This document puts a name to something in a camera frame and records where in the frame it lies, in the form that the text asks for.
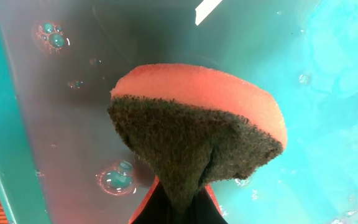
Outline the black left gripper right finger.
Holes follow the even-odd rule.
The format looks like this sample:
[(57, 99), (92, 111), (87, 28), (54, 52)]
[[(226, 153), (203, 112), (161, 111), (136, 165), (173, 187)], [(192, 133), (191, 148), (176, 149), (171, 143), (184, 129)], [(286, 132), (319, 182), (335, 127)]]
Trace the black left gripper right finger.
[(210, 186), (203, 187), (195, 195), (194, 203), (196, 224), (227, 224)]

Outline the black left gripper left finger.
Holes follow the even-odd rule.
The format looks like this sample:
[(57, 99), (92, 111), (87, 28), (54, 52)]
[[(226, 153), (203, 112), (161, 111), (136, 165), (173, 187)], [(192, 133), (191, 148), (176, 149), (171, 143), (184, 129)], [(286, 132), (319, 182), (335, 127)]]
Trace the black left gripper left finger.
[(171, 224), (171, 203), (160, 182), (155, 182), (131, 217), (131, 224)]

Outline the green and orange sponge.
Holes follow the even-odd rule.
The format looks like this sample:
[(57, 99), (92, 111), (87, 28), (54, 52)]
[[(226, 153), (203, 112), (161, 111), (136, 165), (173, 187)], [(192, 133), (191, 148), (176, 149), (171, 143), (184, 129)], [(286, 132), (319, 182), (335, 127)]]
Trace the green and orange sponge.
[(195, 65), (134, 68), (111, 90), (108, 113), (124, 144), (162, 184), (172, 223), (196, 224), (195, 195), (203, 187), (250, 177), (288, 141), (269, 92)]

